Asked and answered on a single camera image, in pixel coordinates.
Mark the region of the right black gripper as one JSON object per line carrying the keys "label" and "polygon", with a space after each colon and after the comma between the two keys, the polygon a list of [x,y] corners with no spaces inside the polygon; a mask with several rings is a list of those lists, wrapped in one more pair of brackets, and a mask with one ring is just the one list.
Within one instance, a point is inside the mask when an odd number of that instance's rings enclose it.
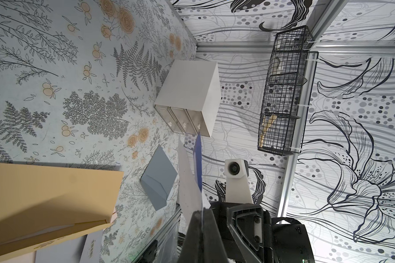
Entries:
{"label": "right black gripper", "polygon": [[193,213],[178,263],[273,262],[268,211],[257,204],[225,202],[212,202],[210,209]]}

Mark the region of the white blue-bordered letter paper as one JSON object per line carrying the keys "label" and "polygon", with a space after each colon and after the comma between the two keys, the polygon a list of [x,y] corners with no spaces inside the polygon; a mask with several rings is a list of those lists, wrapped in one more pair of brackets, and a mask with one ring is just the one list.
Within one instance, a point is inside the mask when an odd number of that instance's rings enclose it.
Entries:
{"label": "white blue-bordered letter paper", "polygon": [[178,203],[188,227],[195,211],[210,208],[205,194],[199,189],[195,175],[192,172],[187,151],[183,145],[184,138],[178,139],[178,175],[180,179],[178,189]]}

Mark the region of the dark grey envelope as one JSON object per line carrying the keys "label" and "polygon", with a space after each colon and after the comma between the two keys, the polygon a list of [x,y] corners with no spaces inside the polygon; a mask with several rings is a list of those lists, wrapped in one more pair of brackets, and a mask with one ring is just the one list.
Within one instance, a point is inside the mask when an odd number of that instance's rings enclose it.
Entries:
{"label": "dark grey envelope", "polygon": [[167,206],[177,171],[159,145],[147,165],[140,184],[156,211]]}

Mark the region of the yellow kraft envelope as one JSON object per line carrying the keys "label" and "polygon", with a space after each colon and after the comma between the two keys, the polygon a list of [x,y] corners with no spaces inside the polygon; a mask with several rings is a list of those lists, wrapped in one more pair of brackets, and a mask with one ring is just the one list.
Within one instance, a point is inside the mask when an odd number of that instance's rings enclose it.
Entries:
{"label": "yellow kraft envelope", "polygon": [[123,176],[0,163],[0,262],[110,227]]}

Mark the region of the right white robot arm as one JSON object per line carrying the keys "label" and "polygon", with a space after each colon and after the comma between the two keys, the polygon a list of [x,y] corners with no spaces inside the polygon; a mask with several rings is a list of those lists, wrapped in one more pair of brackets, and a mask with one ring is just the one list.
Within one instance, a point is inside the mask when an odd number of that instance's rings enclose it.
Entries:
{"label": "right white robot arm", "polygon": [[227,258],[237,263],[313,263],[304,224],[294,218],[272,218],[257,204],[212,202]]}

